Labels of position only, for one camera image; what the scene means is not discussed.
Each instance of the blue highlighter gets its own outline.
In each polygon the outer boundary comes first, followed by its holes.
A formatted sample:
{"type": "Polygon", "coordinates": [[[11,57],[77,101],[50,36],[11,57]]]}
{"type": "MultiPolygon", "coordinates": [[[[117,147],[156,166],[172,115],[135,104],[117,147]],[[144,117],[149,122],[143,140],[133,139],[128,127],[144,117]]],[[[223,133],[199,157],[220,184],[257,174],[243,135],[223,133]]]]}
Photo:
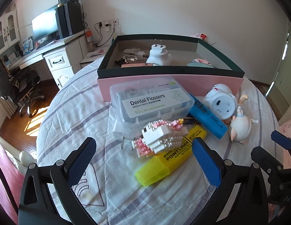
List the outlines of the blue highlighter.
{"type": "Polygon", "coordinates": [[[218,119],[205,105],[202,104],[197,98],[190,94],[195,100],[195,104],[190,109],[189,113],[197,120],[200,121],[205,128],[213,133],[218,139],[224,136],[227,131],[227,126],[218,119]]]}

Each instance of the yellow highlighter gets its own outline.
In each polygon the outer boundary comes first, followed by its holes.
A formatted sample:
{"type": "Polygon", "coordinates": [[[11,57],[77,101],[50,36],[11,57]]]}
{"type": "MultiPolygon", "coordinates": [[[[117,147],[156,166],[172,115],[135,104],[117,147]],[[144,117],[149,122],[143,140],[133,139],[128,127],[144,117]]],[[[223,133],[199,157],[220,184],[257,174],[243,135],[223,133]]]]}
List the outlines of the yellow highlighter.
{"type": "Polygon", "coordinates": [[[196,137],[205,138],[207,132],[196,125],[190,129],[189,134],[182,140],[182,145],[167,153],[153,156],[135,176],[143,186],[149,186],[176,170],[192,153],[191,144],[196,137]]]}

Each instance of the drawer handle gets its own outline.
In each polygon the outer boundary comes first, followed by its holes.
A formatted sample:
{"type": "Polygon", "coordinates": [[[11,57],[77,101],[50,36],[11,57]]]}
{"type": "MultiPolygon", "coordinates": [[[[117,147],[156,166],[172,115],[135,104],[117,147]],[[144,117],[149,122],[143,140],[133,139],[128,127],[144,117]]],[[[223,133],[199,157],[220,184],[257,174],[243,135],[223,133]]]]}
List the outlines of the drawer handle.
{"type": "Polygon", "coordinates": [[[53,64],[56,64],[56,63],[59,63],[59,62],[62,62],[62,59],[60,59],[60,60],[57,61],[57,62],[53,62],[53,64]]]}

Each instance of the dental flossers box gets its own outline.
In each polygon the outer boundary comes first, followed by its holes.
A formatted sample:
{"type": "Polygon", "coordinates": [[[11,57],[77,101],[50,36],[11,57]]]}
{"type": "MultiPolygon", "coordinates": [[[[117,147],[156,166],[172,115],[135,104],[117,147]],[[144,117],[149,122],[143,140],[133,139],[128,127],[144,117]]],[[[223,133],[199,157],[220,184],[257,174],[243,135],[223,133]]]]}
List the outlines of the dental flossers box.
{"type": "Polygon", "coordinates": [[[111,104],[126,139],[159,119],[183,119],[194,99],[170,76],[119,83],[110,87],[111,104]]]}

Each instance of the leopard print fabric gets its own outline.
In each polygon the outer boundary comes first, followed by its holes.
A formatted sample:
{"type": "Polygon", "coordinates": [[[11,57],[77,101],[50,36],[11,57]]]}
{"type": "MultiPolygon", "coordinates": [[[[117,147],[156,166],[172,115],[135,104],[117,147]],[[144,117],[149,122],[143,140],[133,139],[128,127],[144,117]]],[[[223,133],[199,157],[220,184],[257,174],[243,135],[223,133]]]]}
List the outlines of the leopard print fabric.
{"type": "MultiPolygon", "coordinates": [[[[4,70],[5,73],[4,74],[0,73],[0,81],[1,80],[5,81],[5,79],[6,79],[6,75],[5,74],[7,74],[9,82],[11,83],[12,80],[14,79],[14,77],[10,74],[10,72],[8,71],[6,65],[4,64],[2,59],[0,58],[0,72],[3,72],[3,70],[4,70]]],[[[19,88],[19,82],[17,80],[15,81],[14,86],[19,88]]]]}

